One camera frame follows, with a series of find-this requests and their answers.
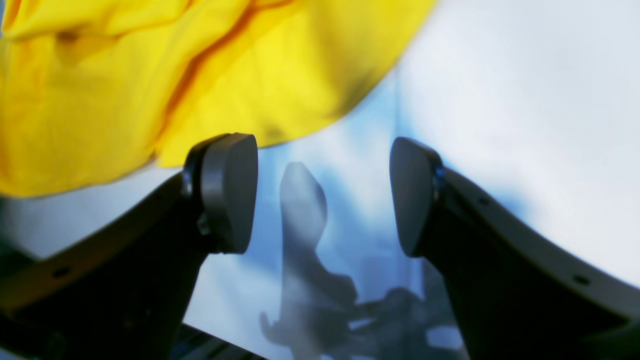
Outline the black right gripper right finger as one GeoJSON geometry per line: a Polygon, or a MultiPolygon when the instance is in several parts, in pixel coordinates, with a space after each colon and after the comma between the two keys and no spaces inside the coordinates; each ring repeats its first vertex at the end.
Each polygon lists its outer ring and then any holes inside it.
{"type": "Polygon", "coordinates": [[[520,221],[409,137],[391,144],[400,246],[441,274],[472,360],[637,360],[640,292],[520,221]]]}

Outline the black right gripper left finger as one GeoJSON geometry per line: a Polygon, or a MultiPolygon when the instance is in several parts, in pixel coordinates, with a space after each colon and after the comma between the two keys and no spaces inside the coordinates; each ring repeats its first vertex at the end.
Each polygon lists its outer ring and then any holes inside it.
{"type": "Polygon", "coordinates": [[[25,360],[167,360],[208,255],[252,236],[258,144],[195,145],[181,172],[105,228],[1,274],[1,349],[25,360]]]}

